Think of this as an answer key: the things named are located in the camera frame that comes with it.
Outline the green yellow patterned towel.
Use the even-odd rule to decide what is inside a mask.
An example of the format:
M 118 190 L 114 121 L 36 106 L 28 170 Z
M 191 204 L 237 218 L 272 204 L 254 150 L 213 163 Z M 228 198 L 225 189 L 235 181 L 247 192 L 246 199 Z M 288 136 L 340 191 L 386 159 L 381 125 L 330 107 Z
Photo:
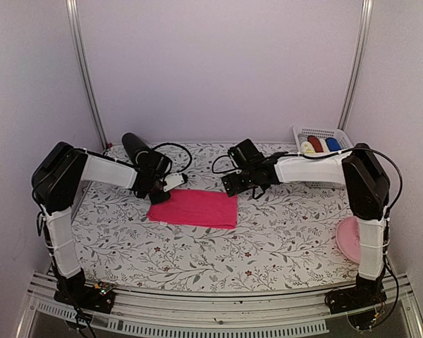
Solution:
M 309 141 L 305 141 L 300 145 L 301 152 L 303 154 L 315 154 L 316 151 L 314 150 L 313 145 Z

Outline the pink towel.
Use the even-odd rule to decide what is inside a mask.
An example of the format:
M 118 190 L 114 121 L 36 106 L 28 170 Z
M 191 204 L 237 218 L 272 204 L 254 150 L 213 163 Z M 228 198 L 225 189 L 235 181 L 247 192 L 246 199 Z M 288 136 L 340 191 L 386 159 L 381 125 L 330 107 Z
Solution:
M 231 230 L 238 220 L 238 198 L 224 192 L 175 189 L 171 198 L 150 206 L 147 218 L 172 225 Z

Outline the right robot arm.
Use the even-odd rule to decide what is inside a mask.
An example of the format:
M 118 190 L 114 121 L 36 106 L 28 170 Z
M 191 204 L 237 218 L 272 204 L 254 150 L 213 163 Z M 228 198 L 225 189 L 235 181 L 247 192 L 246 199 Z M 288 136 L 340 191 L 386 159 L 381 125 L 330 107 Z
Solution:
M 345 186 L 350 210 L 357 219 L 360 236 L 360 262 L 356 287 L 350 300 L 365 307 L 376 298 L 386 271 L 388 242 L 386 227 L 391 209 L 390 179 L 379 162 L 387 155 L 368 144 L 323 155 L 277 152 L 264 156 L 250 139 L 232 146 L 227 155 L 236 168 L 221 181 L 229 197 L 248 190 L 266 191 L 275 184 L 289 182 L 325 182 Z

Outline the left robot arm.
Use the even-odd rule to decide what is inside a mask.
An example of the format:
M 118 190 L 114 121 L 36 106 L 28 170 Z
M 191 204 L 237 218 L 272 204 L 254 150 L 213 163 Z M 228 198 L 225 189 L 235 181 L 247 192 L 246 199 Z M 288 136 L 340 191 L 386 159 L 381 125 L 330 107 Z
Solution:
M 140 165 L 59 142 L 32 175 L 32 196 L 46 220 L 48 250 L 58 274 L 69 279 L 62 290 L 76 306 L 91 298 L 88 286 L 71 279 L 82 272 L 71 229 L 78 187 L 83 182 L 109 184 L 160 204 L 170 198 L 171 190 L 188 181 L 185 173 L 170 172 L 171 160 L 157 151 L 144 149 L 137 157 Z

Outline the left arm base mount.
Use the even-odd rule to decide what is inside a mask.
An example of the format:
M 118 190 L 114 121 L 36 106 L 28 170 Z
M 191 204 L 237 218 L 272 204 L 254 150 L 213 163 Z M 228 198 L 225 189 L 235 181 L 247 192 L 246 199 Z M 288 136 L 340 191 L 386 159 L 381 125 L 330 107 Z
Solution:
M 110 314 L 114 307 L 116 293 L 113 291 L 103 292 L 95 287 L 84 284 L 66 284 L 64 281 L 57 282 L 57 290 L 54 300 L 59 303 L 79 308 L 81 310 L 95 311 Z

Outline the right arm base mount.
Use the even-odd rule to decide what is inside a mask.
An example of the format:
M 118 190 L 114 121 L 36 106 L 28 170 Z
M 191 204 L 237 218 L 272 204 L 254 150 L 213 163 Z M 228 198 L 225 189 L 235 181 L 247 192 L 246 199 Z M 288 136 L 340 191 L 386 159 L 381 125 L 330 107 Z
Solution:
M 386 300 L 387 296 L 383 289 L 373 292 L 369 287 L 356 286 L 345 289 L 332 289 L 324 297 L 324 303 L 328 306 L 331 314 L 381 305 Z

